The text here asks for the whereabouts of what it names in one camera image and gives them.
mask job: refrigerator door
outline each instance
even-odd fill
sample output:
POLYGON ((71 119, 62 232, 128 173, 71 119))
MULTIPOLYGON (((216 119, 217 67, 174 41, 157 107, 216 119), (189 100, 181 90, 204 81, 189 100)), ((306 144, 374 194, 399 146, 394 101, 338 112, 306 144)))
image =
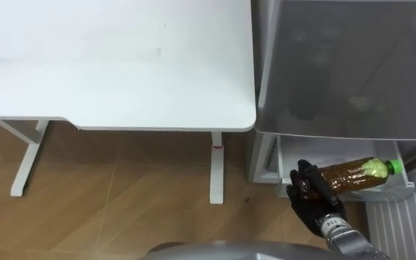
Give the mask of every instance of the refrigerator door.
POLYGON ((416 1, 276 0, 267 11, 258 131, 416 139, 416 1))

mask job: metal robot forearm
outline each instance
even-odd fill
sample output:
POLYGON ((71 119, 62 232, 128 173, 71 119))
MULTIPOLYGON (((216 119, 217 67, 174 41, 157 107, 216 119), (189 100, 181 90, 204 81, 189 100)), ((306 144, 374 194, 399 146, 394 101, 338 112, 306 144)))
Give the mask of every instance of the metal robot forearm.
POLYGON ((328 214, 322 217, 319 223, 330 250, 360 259, 391 259, 375 249, 358 230, 352 228, 338 214, 328 214))

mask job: plastic bottle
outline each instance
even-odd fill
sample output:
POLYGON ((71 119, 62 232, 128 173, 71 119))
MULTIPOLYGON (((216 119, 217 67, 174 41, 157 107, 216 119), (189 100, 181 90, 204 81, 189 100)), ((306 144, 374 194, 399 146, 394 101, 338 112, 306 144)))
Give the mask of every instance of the plastic bottle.
MULTIPOLYGON (((319 168, 318 171, 336 194, 348 191, 369 189, 384 184, 390 175, 402 172, 402 163, 398 160, 386 162, 369 157, 339 165, 319 168)), ((299 185, 300 192, 306 199, 317 199, 320 196, 312 191, 306 182, 299 185)))

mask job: brown liquid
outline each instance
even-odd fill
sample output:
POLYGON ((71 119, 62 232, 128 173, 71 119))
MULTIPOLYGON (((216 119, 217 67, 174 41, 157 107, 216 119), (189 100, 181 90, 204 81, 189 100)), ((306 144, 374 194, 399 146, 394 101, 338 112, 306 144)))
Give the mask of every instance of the brown liquid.
MULTIPOLYGON (((319 168, 318 171, 324 177, 325 181, 336 194, 348 191, 358 191, 368 189, 386 182, 387 178, 377 178, 366 174, 362 165, 373 157, 364 158, 352 162, 342 163, 340 165, 332 165, 325 168, 319 168)), ((307 199, 318 199, 318 195, 311 189, 309 183, 304 180, 298 181, 300 192, 307 199)))

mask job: desk leg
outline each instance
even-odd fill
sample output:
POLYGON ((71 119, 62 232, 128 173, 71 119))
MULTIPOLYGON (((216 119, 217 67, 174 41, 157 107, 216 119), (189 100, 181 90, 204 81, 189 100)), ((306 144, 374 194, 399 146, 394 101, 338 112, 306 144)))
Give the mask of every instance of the desk leg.
POLYGON ((224 203, 224 145, 222 134, 212 132, 211 177, 209 183, 209 203, 224 203))
POLYGON ((36 124, 36 128, 31 129, 21 121, 0 120, 0 126, 4 127, 7 131, 10 131, 13 135, 28 143, 27 151, 25 152, 25 156, 20 163, 19 170, 11 187, 11 196, 23 195, 23 191, 27 185, 28 176, 40 148, 41 141, 43 141, 44 133, 48 128, 48 123, 49 121, 47 120, 39 121, 36 124))

